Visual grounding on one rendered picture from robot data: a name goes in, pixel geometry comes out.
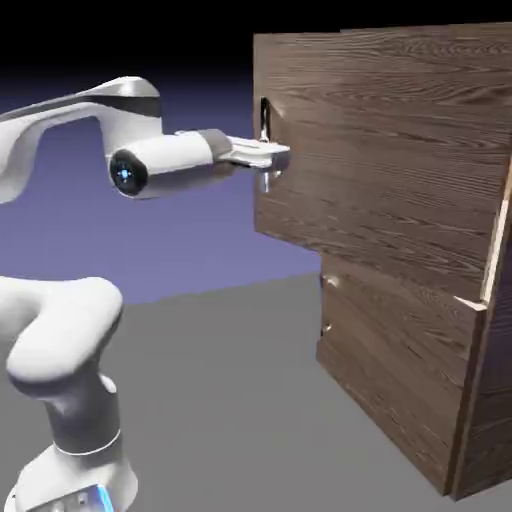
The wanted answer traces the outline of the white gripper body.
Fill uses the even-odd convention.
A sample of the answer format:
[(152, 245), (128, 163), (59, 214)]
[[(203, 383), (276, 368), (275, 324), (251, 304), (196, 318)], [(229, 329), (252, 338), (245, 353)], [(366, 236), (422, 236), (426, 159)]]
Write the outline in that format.
[(227, 137), (231, 149), (217, 157), (218, 162), (249, 167), (261, 172), (282, 170), (290, 159), (290, 147), (275, 142)]

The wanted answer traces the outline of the long curved metal handle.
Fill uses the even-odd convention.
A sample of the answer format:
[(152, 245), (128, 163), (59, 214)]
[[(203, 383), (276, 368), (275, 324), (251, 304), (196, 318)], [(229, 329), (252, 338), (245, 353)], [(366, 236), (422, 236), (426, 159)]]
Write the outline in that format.
[[(267, 144), (270, 142), (271, 135), (271, 104), (268, 98), (260, 98), (260, 137), (259, 141)], [(271, 163), (269, 169), (262, 172), (260, 175), (260, 189), (263, 193), (268, 193), (270, 190), (271, 180), (279, 177), (282, 174), (280, 170), (275, 168), (275, 164)]]

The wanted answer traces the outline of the large dark wood door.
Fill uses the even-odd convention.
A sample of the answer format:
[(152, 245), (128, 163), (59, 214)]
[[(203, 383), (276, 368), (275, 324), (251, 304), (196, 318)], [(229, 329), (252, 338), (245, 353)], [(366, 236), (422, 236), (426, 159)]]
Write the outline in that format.
[(488, 297), (512, 158), (512, 23), (259, 34), (256, 98), (289, 167), (258, 231)]

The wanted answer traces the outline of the small dark wood door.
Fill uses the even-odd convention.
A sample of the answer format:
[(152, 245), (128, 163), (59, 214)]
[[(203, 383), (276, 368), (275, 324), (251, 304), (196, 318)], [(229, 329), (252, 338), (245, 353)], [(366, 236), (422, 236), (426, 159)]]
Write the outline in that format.
[(450, 492), (487, 307), (333, 256), (339, 323), (316, 356), (436, 490)]

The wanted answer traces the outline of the dark wood cabinet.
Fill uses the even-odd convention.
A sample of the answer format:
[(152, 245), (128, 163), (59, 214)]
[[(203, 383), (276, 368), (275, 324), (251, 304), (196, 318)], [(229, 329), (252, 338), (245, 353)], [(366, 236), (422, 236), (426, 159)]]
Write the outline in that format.
[[(260, 99), (254, 95), (260, 135)], [(496, 222), (500, 240), (481, 340), (474, 351), (467, 417), (453, 484), (455, 500), (512, 480), (512, 158)]]

